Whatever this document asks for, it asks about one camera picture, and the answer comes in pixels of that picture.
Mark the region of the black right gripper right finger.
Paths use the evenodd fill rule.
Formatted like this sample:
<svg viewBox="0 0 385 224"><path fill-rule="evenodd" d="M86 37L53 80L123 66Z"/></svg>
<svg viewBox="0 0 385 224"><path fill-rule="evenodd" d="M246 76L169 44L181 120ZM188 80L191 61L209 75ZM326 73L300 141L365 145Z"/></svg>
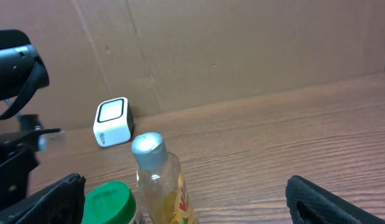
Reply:
<svg viewBox="0 0 385 224"><path fill-rule="evenodd" d="M293 224L385 224L313 182L294 175L285 188Z"/></svg>

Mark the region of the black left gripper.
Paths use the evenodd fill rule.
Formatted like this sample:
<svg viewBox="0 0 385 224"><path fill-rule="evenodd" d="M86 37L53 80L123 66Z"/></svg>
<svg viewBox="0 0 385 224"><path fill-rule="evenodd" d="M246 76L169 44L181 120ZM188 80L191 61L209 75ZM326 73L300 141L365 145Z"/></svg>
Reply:
<svg viewBox="0 0 385 224"><path fill-rule="evenodd" d="M59 133L60 128L45 129L36 114L17 117L20 130L0 135L0 212L26 198L29 173L39 162L40 137Z"/></svg>

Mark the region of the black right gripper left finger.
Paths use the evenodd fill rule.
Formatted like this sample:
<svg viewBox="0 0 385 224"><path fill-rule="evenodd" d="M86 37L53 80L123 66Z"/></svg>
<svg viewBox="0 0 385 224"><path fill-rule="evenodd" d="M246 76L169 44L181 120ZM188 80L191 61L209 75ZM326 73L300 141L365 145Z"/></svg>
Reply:
<svg viewBox="0 0 385 224"><path fill-rule="evenodd" d="M0 211L0 224L80 224L85 182L84 176L70 174Z"/></svg>

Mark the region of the green lid white jar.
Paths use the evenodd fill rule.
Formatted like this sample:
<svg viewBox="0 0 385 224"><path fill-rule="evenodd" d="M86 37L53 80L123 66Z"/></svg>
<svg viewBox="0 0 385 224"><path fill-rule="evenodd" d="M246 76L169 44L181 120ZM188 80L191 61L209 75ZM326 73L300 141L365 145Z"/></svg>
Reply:
<svg viewBox="0 0 385 224"><path fill-rule="evenodd" d="M86 195L81 224L145 224L145 221L128 185L111 181Z"/></svg>

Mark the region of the yellow oil bottle silver cap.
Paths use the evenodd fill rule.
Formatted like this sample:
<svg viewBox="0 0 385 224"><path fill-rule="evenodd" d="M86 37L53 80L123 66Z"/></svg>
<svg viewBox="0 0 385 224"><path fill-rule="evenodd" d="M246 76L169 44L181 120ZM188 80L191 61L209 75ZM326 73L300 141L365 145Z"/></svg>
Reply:
<svg viewBox="0 0 385 224"><path fill-rule="evenodd" d="M159 133L138 135L131 145L137 189L154 224L199 224L178 157Z"/></svg>

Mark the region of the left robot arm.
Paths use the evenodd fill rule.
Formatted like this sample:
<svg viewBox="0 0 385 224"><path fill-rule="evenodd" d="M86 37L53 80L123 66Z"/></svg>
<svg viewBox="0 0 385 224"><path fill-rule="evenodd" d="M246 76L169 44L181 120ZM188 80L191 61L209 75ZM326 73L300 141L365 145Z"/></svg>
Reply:
<svg viewBox="0 0 385 224"><path fill-rule="evenodd" d="M21 109L37 90L49 86L48 71L28 36L20 30L0 30L0 101L7 110L0 121L16 117L20 130L0 135L0 212L25 199L29 173L38 166L35 152L47 148L45 129L36 114Z"/></svg>

